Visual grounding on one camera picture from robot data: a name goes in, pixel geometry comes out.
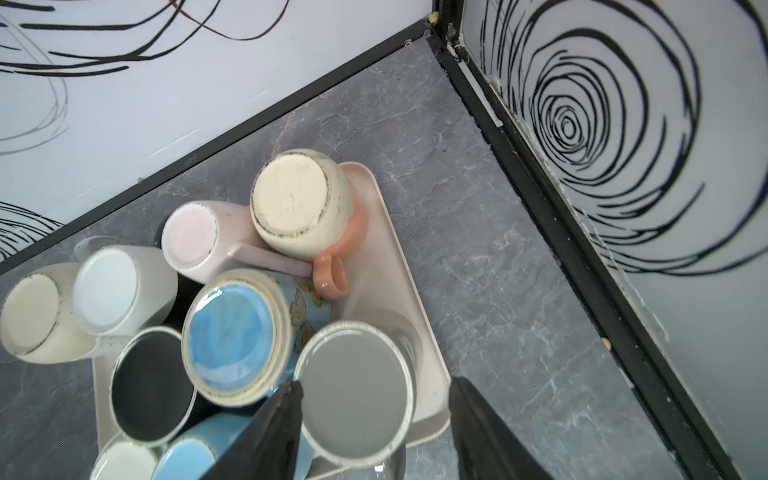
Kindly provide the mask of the grey mug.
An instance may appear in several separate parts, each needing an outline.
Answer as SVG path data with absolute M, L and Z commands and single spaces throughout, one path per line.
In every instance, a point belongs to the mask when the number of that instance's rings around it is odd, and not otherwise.
M 387 467 L 411 449 L 425 355 L 424 312 L 368 308 L 320 329 L 300 354 L 301 435 L 312 479 Z

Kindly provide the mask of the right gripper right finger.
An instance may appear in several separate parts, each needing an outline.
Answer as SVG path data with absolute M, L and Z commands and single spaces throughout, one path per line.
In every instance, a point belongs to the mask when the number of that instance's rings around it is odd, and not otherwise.
M 552 479 L 467 378 L 451 379 L 448 405 L 461 480 Z

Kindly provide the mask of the beige plastic tray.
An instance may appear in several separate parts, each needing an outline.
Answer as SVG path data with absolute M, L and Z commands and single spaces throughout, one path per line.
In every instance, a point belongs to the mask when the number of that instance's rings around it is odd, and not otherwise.
M 341 168 L 367 209 L 369 231 L 358 252 L 344 262 L 350 289 L 338 305 L 344 319 L 388 310 L 413 326 L 420 346 L 416 406 L 406 437 L 412 448 L 438 438 L 450 426 L 449 372 L 376 178 L 358 162 L 343 162 Z

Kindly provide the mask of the white red mug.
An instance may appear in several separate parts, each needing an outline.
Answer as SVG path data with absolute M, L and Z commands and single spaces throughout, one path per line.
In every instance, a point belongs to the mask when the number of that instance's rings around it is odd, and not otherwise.
M 158 464 L 157 454 L 150 448 L 115 435 L 100 451 L 90 480 L 149 480 Z

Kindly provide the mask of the blue butterfly mug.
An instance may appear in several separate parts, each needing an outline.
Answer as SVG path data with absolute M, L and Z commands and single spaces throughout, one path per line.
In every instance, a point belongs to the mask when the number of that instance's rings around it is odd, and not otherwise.
M 182 328 L 183 365 L 207 400 L 245 407 L 292 379 L 304 347 L 340 314 L 308 279 L 232 269 L 193 300 Z

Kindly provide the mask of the light blue mug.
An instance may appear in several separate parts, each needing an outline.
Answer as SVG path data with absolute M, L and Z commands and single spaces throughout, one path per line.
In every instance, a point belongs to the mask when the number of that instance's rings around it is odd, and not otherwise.
M 202 479 L 255 418 L 223 412 L 202 421 L 171 443 L 152 479 Z

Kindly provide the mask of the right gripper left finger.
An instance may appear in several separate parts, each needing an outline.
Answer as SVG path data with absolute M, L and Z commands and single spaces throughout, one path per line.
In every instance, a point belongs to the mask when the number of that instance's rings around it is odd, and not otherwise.
M 300 445 L 302 398 L 298 380 L 281 384 L 202 479 L 292 479 Z

